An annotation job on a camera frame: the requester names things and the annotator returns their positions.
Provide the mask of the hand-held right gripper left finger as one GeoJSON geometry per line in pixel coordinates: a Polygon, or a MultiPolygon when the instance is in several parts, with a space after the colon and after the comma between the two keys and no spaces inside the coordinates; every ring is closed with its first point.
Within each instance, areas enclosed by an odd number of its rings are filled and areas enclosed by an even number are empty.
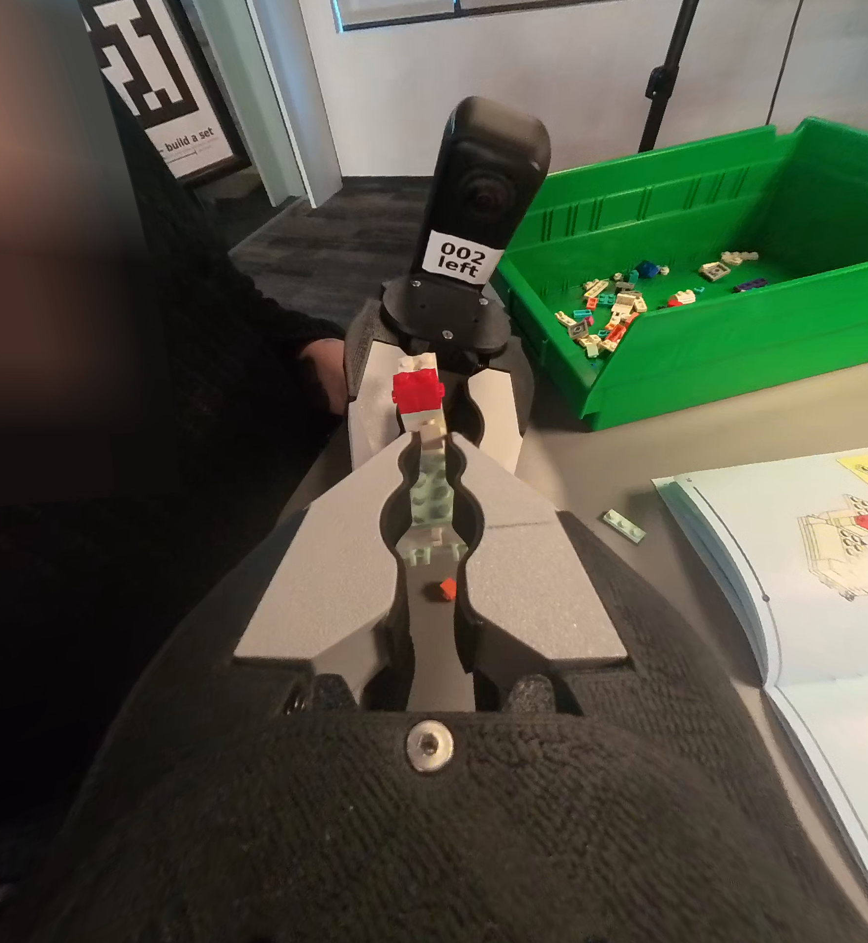
{"type": "Polygon", "coordinates": [[[406,433],[303,514],[234,652],[343,678],[362,706],[404,709],[414,680],[405,564],[415,436],[406,433]]]}

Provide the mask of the person's left hand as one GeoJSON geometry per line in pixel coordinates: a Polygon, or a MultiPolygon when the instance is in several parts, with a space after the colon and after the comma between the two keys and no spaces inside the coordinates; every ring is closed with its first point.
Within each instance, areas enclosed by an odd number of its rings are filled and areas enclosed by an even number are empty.
{"type": "Polygon", "coordinates": [[[344,355],[344,341],[337,337],[314,339],[299,354],[324,394],[328,411],[337,417],[345,415],[349,403],[344,355]]]}

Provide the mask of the framed black-white pattern sign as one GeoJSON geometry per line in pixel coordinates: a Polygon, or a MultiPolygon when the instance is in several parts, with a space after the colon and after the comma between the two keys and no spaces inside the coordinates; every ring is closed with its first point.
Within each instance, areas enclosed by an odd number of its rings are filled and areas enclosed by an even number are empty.
{"type": "Polygon", "coordinates": [[[80,1],[100,71],[173,176],[196,186],[251,165],[178,1],[80,1]]]}

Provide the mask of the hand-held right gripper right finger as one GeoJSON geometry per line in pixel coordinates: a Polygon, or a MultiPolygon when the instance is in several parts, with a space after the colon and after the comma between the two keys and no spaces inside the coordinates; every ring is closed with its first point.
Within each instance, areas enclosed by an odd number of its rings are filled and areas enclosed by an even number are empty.
{"type": "Polygon", "coordinates": [[[572,672],[629,664],[629,654],[556,506],[462,434],[450,436],[456,572],[454,642],[476,709],[499,709],[541,675],[570,705],[572,672]]]}

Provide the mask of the person's left forearm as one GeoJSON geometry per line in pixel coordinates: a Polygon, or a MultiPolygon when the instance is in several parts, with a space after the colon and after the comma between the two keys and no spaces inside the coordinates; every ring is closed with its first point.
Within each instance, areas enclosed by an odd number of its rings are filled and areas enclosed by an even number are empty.
{"type": "Polygon", "coordinates": [[[334,430],[329,396],[302,355],[340,340],[336,324],[265,296],[213,243],[150,239],[147,259],[184,448],[248,434],[286,436],[302,450],[334,430]]]}

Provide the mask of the white lego animal model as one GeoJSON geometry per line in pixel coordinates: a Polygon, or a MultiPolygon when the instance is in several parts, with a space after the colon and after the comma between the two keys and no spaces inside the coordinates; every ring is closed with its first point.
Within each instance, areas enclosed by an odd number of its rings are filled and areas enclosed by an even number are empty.
{"type": "Polygon", "coordinates": [[[434,353],[402,357],[392,377],[392,401],[400,427],[420,439],[418,475],[409,490],[410,519],[397,551],[409,567],[431,564],[435,556],[460,562],[467,544],[452,527],[454,491],[447,480],[447,434],[434,353]]]}

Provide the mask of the green plastic bin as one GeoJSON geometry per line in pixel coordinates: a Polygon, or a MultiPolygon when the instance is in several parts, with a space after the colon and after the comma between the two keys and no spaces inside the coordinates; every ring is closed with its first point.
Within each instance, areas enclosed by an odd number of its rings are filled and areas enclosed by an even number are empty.
{"type": "Polygon", "coordinates": [[[494,285],[594,430],[868,363],[868,132],[810,117],[550,174],[494,285]],[[590,359],[556,318],[650,262],[590,359]]]}

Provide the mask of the black tripod stand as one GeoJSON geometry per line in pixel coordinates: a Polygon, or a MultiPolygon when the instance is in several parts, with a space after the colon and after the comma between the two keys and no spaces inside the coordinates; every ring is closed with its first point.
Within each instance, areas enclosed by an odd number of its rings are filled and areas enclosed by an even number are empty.
{"type": "Polygon", "coordinates": [[[644,96],[650,108],[640,138],[638,153],[652,151],[662,127],[679,76],[680,64],[700,1],[683,1],[662,64],[654,67],[644,96]]]}

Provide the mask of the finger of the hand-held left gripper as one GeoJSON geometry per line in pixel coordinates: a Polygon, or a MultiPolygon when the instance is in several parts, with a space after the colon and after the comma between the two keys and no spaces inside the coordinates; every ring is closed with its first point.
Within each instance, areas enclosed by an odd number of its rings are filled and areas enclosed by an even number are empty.
{"type": "Polygon", "coordinates": [[[354,470],[403,434],[392,397],[403,356],[395,345],[347,346],[347,428],[354,470]]]}
{"type": "Polygon", "coordinates": [[[522,431],[511,374],[487,369],[457,379],[449,393],[449,430],[515,473],[522,431]]]}

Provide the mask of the pile of loose lego pieces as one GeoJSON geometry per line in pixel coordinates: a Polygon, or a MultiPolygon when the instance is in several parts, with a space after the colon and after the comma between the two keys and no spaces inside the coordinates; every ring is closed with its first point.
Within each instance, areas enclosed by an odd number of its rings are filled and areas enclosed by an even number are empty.
{"type": "Polygon", "coordinates": [[[723,252],[699,265],[695,284],[675,290],[669,287],[670,266],[642,260],[625,273],[586,281],[578,307],[555,311],[553,318],[588,361],[604,361],[644,316],[769,287],[772,280],[758,274],[759,260],[754,251],[723,252]]]}

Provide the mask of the light green lego plate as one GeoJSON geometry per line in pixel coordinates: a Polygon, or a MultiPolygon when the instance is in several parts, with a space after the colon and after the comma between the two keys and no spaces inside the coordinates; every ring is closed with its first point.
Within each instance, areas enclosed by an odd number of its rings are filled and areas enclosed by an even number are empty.
{"type": "Polygon", "coordinates": [[[640,525],[636,525],[615,509],[606,510],[601,516],[601,521],[635,545],[640,545],[647,536],[646,531],[640,525]]]}

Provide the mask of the open light blue instruction booklet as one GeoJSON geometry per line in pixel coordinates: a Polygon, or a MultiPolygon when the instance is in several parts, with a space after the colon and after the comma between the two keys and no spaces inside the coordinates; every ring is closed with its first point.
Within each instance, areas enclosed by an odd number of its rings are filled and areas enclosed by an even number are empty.
{"type": "Polygon", "coordinates": [[[868,447],[652,484],[868,882],[868,447]]]}

